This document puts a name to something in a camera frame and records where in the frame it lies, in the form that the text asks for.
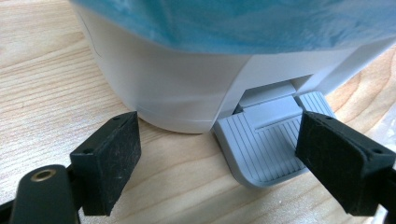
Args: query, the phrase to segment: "plastic cover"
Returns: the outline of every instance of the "plastic cover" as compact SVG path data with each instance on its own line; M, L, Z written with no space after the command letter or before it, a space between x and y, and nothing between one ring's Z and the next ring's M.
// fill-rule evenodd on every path
M72 0L171 49L262 54L396 36L394 0Z

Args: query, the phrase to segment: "wood grain surface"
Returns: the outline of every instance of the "wood grain surface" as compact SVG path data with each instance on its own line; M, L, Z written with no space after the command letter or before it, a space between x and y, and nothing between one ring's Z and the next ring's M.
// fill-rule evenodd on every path
M327 99L337 117L395 148L396 48ZM68 154L128 109L106 84L67 1L0 2L0 203L18 181ZM183 134L140 120L142 158L111 217L83 223L369 223L352 217L311 175L247 189L212 133Z

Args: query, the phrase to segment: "ridged surface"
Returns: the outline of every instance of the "ridged surface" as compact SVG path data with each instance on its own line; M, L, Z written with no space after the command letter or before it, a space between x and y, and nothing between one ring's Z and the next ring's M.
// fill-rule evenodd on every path
M320 92L309 92L298 98L301 101L300 106L304 109L334 117ZM223 150L232 151L238 163L238 165L230 164L232 169L247 167L249 172L245 174L247 179L269 182L288 175L290 177L287 178L291 178L293 173L305 168L305 165L294 156L301 116L256 130L249 125L247 116L249 116L248 112L235 114L226 118L227 122L219 124L224 133L232 134L226 136L226 141L230 142L230 138L233 138L232 142L236 142L229 144L229 147L223 146Z
M320 114L324 114L327 116L331 116L335 118L332 109L329 107L329 104L326 102L323 94L319 91L312 91L303 95L298 96L301 104L300 106L307 111L318 112Z
M252 130L243 113L227 118L243 161L253 179L267 182L305 166L294 156L301 117Z

